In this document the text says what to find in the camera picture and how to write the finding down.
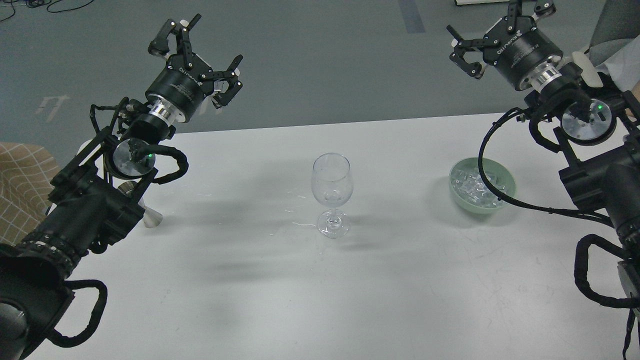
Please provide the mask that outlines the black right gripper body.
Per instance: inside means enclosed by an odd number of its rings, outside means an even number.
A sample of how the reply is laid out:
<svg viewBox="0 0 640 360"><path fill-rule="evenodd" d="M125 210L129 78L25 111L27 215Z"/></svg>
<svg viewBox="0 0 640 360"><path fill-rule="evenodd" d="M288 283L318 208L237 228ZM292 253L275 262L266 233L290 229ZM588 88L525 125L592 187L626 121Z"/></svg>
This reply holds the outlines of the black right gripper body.
<svg viewBox="0 0 640 360"><path fill-rule="evenodd" d="M517 16L510 24L505 18L487 32L492 47L487 48L487 64L492 65L515 91L531 87L525 80L537 66L558 64L563 51L538 29L532 16Z"/></svg>

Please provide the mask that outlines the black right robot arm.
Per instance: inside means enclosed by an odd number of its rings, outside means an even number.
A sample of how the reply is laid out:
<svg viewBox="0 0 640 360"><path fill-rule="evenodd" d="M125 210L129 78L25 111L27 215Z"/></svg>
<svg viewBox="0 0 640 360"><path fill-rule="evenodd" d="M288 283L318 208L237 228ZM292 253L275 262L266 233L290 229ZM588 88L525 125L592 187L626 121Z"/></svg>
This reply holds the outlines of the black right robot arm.
<svg viewBox="0 0 640 360"><path fill-rule="evenodd" d="M477 168L489 191L501 201L594 221L615 230L620 245L588 234L578 240L574 284L589 300L629 311L622 354L639 325L639 2L607 0L590 42L571 55L542 32L538 21L555 14L552 0L537 0L524 14L521 0L510 0L505 16L480 38L465 39L451 25L450 60L475 79L493 67L515 91L531 92L526 109L512 108L483 137ZM558 172L574 209L542 207L518 200L492 184L484 152L492 135L510 119L528 121L531 137L567 167ZM591 246L619 258L624 298L594 291L588 281Z"/></svg>

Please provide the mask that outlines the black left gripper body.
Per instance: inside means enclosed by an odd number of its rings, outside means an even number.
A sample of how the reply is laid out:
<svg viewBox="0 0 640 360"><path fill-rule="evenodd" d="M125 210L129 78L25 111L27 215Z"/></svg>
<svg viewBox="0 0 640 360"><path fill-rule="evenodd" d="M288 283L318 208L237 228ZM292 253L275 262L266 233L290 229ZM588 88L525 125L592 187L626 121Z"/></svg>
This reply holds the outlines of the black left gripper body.
<svg viewBox="0 0 640 360"><path fill-rule="evenodd" d="M205 98L214 93L214 80L208 78L213 73L210 64L192 53L172 54L165 67L145 92L148 101L163 99L177 109L176 121L187 123L194 116Z"/></svg>

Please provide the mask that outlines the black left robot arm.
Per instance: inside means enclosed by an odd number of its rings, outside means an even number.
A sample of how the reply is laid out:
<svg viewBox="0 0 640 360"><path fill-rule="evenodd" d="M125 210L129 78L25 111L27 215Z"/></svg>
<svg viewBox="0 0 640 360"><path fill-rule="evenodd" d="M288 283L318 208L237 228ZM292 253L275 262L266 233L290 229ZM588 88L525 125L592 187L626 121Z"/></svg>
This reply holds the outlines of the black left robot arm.
<svg viewBox="0 0 640 360"><path fill-rule="evenodd" d="M141 102L92 105L95 137L51 180L54 208L16 246L1 246L1 358L23 360L43 341L61 348L86 342L108 299L105 283L70 280L80 260L125 239L147 213L146 190L182 178L185 153L163 145L205 100L226 107L243 88L237 55L216 71L194 52L201 19L167 19L148 46L165 60Z"/></svg>

